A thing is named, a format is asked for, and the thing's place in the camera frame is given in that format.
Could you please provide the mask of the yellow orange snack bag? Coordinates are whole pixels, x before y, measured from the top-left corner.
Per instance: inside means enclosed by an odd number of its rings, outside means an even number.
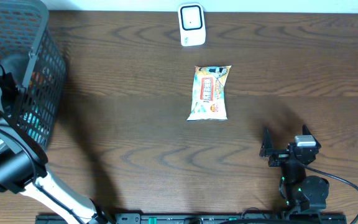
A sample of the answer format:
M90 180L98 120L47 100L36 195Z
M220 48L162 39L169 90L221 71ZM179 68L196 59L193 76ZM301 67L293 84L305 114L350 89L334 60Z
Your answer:
M187 121L227 120L224 86L231 65L195 66L191 112Z

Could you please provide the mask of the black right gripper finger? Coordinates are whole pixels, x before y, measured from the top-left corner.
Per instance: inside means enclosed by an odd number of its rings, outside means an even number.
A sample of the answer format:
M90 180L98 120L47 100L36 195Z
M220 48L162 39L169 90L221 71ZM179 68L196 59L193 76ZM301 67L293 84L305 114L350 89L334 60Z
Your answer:
M260 157L269 157L273 154L273 142L268 128L264 128L262 145L260 148Z
M306 136L306 135L311 136L311 137L314 139L315 146L316 146L318 149L321 148L321 144L320 144L320 143L318 142L318 140L313 136L313 134L311 133L311 131L309 130L309 128L307 127L306 124L304 124L304 125L302 126L302 133L303 133L304 136Z

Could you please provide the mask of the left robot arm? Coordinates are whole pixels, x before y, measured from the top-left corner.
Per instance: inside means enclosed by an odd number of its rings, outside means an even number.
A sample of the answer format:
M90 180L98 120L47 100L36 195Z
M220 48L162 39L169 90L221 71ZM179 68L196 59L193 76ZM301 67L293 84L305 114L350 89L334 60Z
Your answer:
M4 112L3 98L14 101L18 93L12 75L0 73L0 192L33 198L67 223L115 223L115 218L53 173L44 150Z

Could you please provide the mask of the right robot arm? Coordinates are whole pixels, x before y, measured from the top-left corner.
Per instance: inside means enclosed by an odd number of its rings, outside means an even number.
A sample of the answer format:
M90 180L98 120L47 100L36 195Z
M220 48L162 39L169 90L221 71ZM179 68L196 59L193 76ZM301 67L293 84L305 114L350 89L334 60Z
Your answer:
M315 214L326 208L329 182L306 174L306 166L316 159L320 148L320 143L305 125L302 126L302 134L295 136L286 149L275 149L269 130L264 128L259 156L267 157L270 167L281 168L279 191L287 201L287 208L281 211L282 218Z

